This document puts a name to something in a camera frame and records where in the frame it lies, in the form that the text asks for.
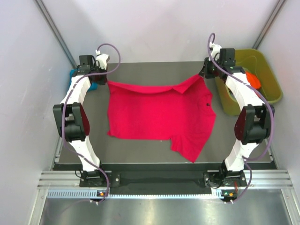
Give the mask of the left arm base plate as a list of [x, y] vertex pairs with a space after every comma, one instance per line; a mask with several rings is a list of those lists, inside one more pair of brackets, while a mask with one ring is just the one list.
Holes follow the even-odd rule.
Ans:
[[[107, 172], [109, 187], [118, 187], [120, 185], [120, 173], [119, 172]], [[107, 186], [107, 180], [103, 173], [99, 170], [91, 172], [83, 171], [80, 177], [80, 187], [83, 188], [105, 188]]]

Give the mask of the red t shirt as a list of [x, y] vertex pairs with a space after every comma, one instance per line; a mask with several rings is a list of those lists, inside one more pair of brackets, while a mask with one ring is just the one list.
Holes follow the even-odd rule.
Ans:
[[199, 75], [171, 86], [108, 82], [108, 135], [170, 140], [171, 150], [194, 163], [212, 133], [212, 93]]

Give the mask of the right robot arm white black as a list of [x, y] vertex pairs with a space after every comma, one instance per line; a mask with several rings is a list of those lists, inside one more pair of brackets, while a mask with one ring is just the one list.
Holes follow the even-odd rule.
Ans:
[[250, 85], [245, 70], [236, 65], [235, 49], [210, 43], [208, 53], [199, 75], [220, 78], [240, 108], [234, 127], [236, 141], [229, 156], [218, 172], [206, 172], [204, 175], [208, 187], [219, 188], [243, 182], [243, 170], [250, 154], [272, 132], [274, 108]]

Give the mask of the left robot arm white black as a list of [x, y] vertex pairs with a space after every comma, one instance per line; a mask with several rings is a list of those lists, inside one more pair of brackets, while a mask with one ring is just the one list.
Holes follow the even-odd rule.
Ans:
[[101, 171], [101, 161], [90, 143], [90, 123], [83, 108], [86, 93], [92, 85], [105, 85], [109, 55], [96, 52], [96, 56], [81, 55], [80, 64], [70, 72], [66, 96], [53, 106], [53, 114], [63, 144], [75, 153], [81, 163], [81, 187], [105, 187], [106, 174]]

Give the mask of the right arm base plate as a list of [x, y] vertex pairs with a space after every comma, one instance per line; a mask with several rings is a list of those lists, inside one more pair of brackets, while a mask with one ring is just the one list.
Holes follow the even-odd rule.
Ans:
[[210, 188], [245, 187], [247, 185], [243, 170], [239, 172], [207, 171], [203, 175], [205, 185]]

